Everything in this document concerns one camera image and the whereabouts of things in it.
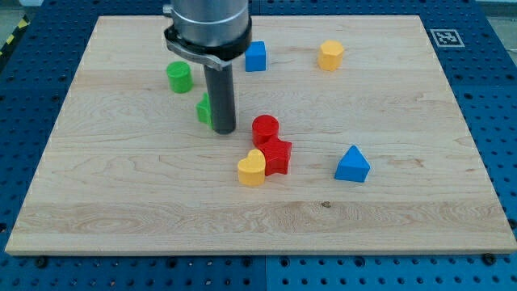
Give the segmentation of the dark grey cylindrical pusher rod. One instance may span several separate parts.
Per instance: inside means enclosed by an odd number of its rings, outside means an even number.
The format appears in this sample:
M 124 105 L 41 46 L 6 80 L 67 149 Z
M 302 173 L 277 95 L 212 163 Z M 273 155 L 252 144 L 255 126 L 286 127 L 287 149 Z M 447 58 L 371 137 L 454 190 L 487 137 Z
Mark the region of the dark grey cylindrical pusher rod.
M 204 76 L 211 108 L 212 129 L 218 134 L 230 134 L 236 128 L 232 66 L 227 65 L 221 71 L 205 66 Z

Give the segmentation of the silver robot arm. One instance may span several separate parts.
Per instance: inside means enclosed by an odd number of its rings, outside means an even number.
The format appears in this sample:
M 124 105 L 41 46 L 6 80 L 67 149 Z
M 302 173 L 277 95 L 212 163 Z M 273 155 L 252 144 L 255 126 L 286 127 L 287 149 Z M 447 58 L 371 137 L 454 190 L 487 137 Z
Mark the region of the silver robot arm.
M 172 24 L 166 47 L 204 67 L 212 128 L 230 134 L 236 128 L 232 61 L 252 41 L 247 0 L 171 0 Z

